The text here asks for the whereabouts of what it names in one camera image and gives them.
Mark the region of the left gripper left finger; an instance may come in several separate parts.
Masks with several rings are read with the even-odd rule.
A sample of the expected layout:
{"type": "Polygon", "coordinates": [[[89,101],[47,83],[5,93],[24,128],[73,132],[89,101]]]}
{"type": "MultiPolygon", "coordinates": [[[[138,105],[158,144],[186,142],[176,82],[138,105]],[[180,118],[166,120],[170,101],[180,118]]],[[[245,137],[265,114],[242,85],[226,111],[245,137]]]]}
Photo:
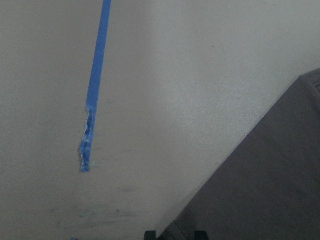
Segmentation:
{"type": "Polygon", "coordinates": [[[157,232],[155,230],[148,230],[144,233],[144,240],[157,240],[157,232]]]}

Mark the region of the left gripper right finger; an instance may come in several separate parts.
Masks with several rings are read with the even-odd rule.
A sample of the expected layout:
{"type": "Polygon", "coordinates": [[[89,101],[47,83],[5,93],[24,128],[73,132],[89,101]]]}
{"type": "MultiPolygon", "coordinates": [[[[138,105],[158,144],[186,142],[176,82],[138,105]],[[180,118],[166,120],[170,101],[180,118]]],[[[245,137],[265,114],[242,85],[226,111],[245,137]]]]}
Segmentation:
{"type": "Polygon", "coordinates": [[[208,234],[206,231],[195,231],[194,240],[208,240],[208,234]]]}

